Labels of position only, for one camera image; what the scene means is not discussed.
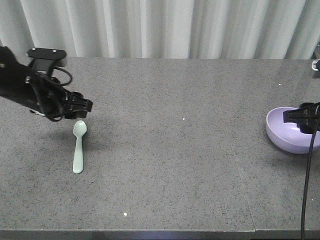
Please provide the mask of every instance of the lavender bowl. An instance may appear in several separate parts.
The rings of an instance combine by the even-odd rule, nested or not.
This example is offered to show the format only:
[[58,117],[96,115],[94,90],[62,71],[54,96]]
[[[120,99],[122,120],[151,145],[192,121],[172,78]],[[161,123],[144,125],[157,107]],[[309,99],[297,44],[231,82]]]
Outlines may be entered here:
[[[284,123],[284,111],[295,110],[294,107],[277,107],[266,116],[266,133],[280,149],[292,154],[307,154],[311,141],[311,134],[301,133],[296,123]],[[317,131],[313,150],[320,148],[320,134]]]

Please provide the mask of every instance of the robotic arm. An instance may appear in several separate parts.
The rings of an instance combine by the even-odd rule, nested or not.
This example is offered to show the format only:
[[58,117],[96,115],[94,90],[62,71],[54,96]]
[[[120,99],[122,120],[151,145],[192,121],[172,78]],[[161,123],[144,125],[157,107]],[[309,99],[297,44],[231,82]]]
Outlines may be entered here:
[[[72,81],[64,67],[63,50],[32,48],[27,55],[32,59],[28,66],[20,64],[8,47],[0,46],[0,96],[30,108],[36,115],[53,122],[62,118],[86,118],[93,102],[79,92],[70,92],[63,86]],[[54,69],[69,75],[67,83],[52,77]]]

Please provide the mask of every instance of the spoon handle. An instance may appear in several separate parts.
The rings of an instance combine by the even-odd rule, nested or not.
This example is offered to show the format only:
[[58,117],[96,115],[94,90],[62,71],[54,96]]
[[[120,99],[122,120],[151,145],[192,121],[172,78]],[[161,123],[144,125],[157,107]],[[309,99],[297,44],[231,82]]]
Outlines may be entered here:
[[82,152],[82,138],[77,137],[73,158],[73,172],[79,174],[84,169],[84,156]]

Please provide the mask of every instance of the spoon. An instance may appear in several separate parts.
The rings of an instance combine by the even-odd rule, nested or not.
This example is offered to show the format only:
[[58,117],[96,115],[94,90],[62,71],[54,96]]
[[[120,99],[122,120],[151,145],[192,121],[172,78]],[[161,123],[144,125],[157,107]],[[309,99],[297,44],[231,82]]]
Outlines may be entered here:
[[75,151],[73,158],[73,172],[79,174],[84,169],[84,156],[82,152],[82,136],[87,132],[87,126],[84,121],[77,121],[73,128],[73,134],[76,136]]

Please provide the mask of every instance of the curtain fold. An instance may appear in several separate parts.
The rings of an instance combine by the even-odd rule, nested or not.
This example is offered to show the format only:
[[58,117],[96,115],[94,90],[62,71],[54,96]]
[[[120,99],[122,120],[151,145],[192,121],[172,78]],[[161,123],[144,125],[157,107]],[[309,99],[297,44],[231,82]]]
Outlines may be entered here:
[[319,0],[0,0],[0,40],[69,56],[310,59]]

